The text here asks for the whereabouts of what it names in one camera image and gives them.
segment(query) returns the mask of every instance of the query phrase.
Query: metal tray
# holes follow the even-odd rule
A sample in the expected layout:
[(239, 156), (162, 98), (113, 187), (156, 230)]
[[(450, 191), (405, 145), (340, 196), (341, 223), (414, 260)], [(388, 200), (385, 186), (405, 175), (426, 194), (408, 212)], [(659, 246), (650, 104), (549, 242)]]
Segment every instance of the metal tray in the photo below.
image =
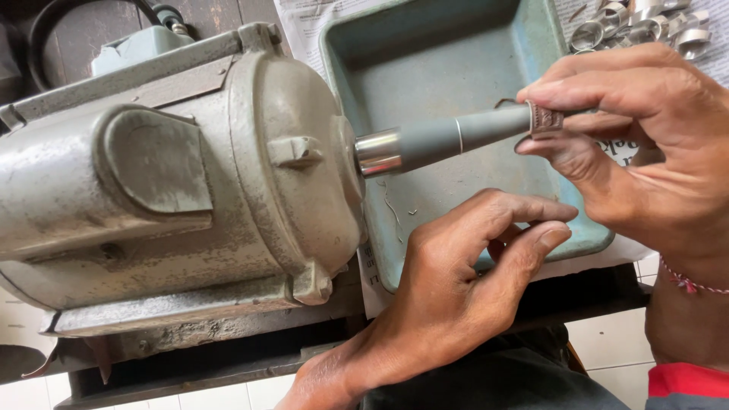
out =
[[(330, 87), (358, 136), (492, 109), (566, 54), (551, 0), (396, 0), (331, 22), (320, 41)], [(485, 187), (580, 209), (570, 223), (573, 237), (549, 260), (589, 255), (610, 244), (613, 233), (585, 216), (574, 185), (546, 160), (513, 152), (519, 138), (367, 181), (364, 211), (388, 291), (397, 289), (410, 232)], [(476, 268), (492, 265), (484, 252)]]

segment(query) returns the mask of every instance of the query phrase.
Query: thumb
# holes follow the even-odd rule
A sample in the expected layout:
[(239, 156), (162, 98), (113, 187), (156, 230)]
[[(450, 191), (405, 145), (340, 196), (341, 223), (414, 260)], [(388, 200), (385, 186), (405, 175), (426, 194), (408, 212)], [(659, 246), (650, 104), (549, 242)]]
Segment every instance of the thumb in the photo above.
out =
[(580, 191), (589, 218), (608, 228), (632, 215), (641, 198), (634, 177), (587, 136), (564, 131), (549, 139), (526, 137), (514, 151), (546, 158)]
[(475, 305), (500, 299), (502, 303), (509, 303), (505, 308), (515, 312), (526, 286), (539, 272), (547, 255), (571, 236), (567, 225), (558, 221), (540, 223), (525, 230), (506, 246), (496, 267), (475, 286)]

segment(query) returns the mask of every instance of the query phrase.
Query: metal shaft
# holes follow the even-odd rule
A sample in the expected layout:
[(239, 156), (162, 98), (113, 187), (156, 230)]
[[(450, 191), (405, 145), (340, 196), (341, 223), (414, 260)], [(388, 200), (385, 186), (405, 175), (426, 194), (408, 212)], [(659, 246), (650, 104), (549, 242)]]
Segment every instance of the metal shaft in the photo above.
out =
[(356, 156), (365, 178), (399, 174), (527, 131), (553, 131), (555, 125), (561, 129), (562, 118), (561, 113), (520, 104), (427, 120), (358, 138)]

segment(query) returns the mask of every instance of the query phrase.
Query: red string bracelet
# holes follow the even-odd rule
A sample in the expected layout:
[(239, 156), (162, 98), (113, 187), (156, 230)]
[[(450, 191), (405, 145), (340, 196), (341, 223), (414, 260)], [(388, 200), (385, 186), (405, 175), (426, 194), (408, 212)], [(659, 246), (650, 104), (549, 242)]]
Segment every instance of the red string bracelet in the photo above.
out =
[(685, 287), (688, 293), (697, 293), (698, 289), (707, 290), (711, 293), (719, 293), (720, 295), (729, 295), (729, 290), (714, 289), (713, 287), (699, 285), (686, 276), (677, 274), (671, 268), (666, 265), (666, 261), (663, 259), (663, 255), (660, 256), (660, 264), (671, 274), (671, 282), (675, 283), (678, 287)]

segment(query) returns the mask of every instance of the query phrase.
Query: man's right hand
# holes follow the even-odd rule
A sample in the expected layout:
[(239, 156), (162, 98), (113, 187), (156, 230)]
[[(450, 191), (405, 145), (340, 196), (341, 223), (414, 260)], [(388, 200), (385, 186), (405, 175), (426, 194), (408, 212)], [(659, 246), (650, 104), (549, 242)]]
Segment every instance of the man's right hand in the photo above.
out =
[[(560, 136), (524, 139), (517, 153), (547, 158), (596, 222), (694, 282), (729, 289), (729, 90), (651, 44), (565, 57), (519, 93), (526, 99), (601, 111), (568, 118)], [(640, 151), (621, 168), (595, 138), (628, 139)], [(666, 278), (664, 269), (647, 315), (657, 360), (729, 371), (729, 295), (687, 295)]]

